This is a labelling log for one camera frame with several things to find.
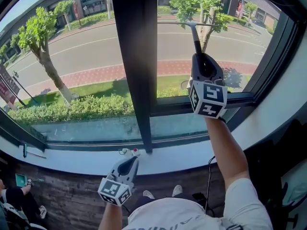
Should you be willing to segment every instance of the white sneaker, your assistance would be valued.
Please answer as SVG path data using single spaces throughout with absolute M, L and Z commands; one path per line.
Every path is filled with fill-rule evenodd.
M 182 193 L 182 186 L 181 185 L 177 185 L 175 186 L 174 190 L 173 190 L 173 195 L 172 197 L 175 197 L 178 194 Z
M 149 198 L 151 198 L 151 199 L 154 199 L 153 194 L 152 194 L 151 192 L 149 192 L 148 190 L 145 190 L 145 191 L 143 192 L 143 196 L 144 196 L 144 197 L 149 197 Z
M 45 206 L 41 205 L 38 209 L 39 209 L 39 211 L 40 211 L 39 217 L 40 217 L 41 219 L 45 219 L 46 214 L 47 214 L 47 210 L 46 210 Z

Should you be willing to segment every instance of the glass pane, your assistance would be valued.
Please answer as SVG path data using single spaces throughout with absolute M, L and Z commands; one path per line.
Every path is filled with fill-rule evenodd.
M 59 10 L 59 3 L 66 10 Z M 48 35 L 47 44 L 29 45 L 22 30 L 37 26 L 30 19 L 37 13 L 50 21 L 42 35 Z M 9 107 L 11 92 L 2 86 L 1 107 L 15 121 L 48 141 L 141 139 L 112 0 L 19 0 L 0 22 L 0 31 L 0 47 L 6 45 L 1 60 L 15 77 L 6 75 L 6 81 L 16 83 L 14 91 L 26 105 L 10 99 Z
M 190 0 L 159 0 L 158 22 L 218 25 L 198 26 L 203 52 L 213 57 L 223 68 L 228 90 L 242 92 L 266 52 L 280 9 L 268 0 L 215 0 L 216 3 L 209 2 L 212 0 L 196 1 L 193 5 Z M 210 4 L 208 6 L 203 3 L 202 19 L 200 1 Z M 191 29 L 175 24 L 158 24 L 157 47 L 157 96 L 187 94 L 181 90 L 190 77 L 191 59 L 195 53 Z
M 225 110 L 223 118 L 228 121 L 237 110 Z M 153 140 L 198 136 L 208 131 L 204 118 L 194 113 L 150 117 L 150 127 Z

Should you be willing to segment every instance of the window frame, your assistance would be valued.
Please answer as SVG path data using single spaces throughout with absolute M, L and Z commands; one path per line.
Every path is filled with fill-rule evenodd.
M 0 19 L 18 0 L 3 0 Z M 261 103 L 291 62 L 306 29 L 306 10 L 298 0 L 270 0 L 283 12 L 272 40 L 244 91 L 231 93 L 227 108 L 239 108 L 227 122 L 233 131 Z M 34 137 L 0 111 L 0 135 L 15 145 L 27 143 L 44 151 L 108 151 L 120 148 L 154 148 L 208 140 L 207 134 L 152 141 L 150 117 L 192 113 L 188 96 L 157 98 L 157 1 L 113 0 L 118 40 L 142 140 L 113 142 L 45 142 Z

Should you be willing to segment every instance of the person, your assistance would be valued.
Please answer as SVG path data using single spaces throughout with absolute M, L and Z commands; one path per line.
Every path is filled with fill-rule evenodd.
M 155 200 L 149 191 L 136 203 L 124 230 L 272 230 L 249 178 L 244 152 L 220 119 L 205 118 L 215 158 L 225 182 L 224 217 L 212 218 L 177 185 L 172 197 Z M 121 230 L 121 207 L 107 204 L 99 230 Z
M 37 222 L 36 214 L 41 219 L 44 219 L 47 213 L 46 208 L 43 205 L 38 206 L 33 195 L 30 193 L 33 186 L 34 183 L 29 179 L 22 188 L 5 189 L 4 183 L 0 179 L 0 201 L 12 205 L 16 210 L 22 210 L 30 223 Z

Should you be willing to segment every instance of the road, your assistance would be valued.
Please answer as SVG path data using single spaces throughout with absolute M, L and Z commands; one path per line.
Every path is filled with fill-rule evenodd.
M 215 60 L 259 64 L 271 35 L 261 36 L 235 28 L 212 33 L 206 53 Z M 187 60 L 195 53 L 191 31 L 178 25 L 158 25 L 157 60 Z M 122 64 L 116 25 L 107 25 L 70 35 L 49 45 L 51 60 L 60 76 Z M 35 56 L 30 54 L 13 65 L 24 87 L 49 79 Z

